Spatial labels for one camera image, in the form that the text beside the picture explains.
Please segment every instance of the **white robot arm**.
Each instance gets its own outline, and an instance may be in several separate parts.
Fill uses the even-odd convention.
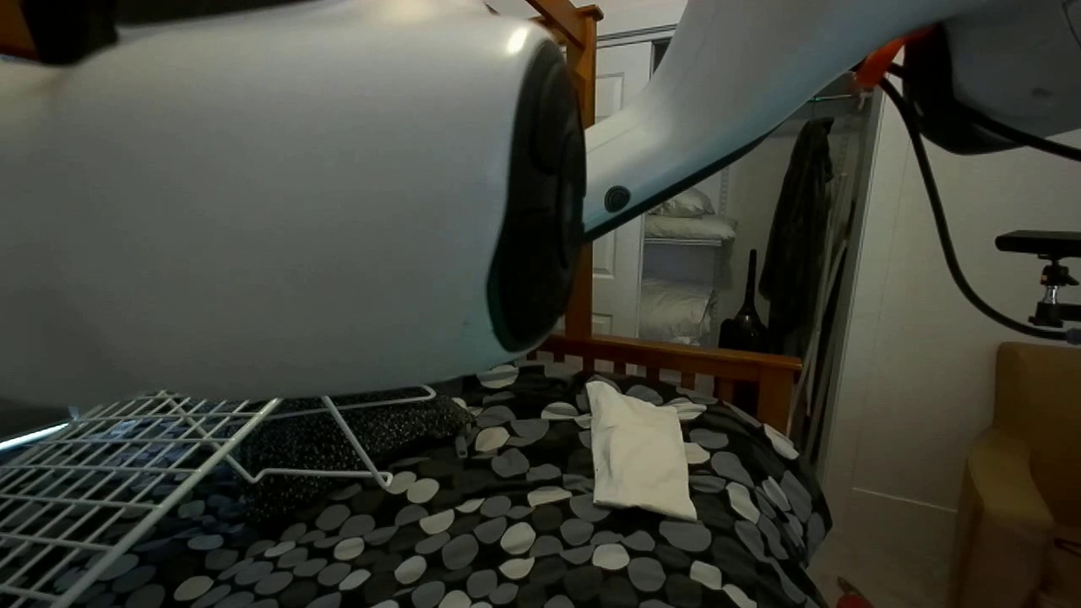
[[[1079,126],[1075,21],[1059,0],[690,0],[647,93],[589,135],[543,32],[476,0],[318,0],[3,63],[0,395],[486,367],[549,331],[585,241],[895,33],[942,25],[955,98],[987,114]]]

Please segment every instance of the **metal grid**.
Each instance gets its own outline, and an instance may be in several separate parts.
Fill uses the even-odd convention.
[[[0,606],[71,606],[276,407],[137,395],[0,466]]]

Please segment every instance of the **white door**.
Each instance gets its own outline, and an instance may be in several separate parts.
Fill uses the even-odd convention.
[[[599,121],[636,98],[651,70],[651,45],[599,51]],[[593,334],[639,334],[643,221],[593,243]]]

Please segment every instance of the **white cloth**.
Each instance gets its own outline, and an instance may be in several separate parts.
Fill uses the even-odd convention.
[[[697,520],[679,410],[585,384],[590,403],[593,502]]]

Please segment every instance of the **patterned tablecloth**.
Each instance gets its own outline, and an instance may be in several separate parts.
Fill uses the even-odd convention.
[[[348,410],[389,489],[218,469],[82,606],[821,606],[805,569],[831,520],[789,442],[668,384],[617,390],[679,410],[700,520],[593,506],[580,380],[525,367],[436,407]],[[240,455],[348,459],[318,415]]]

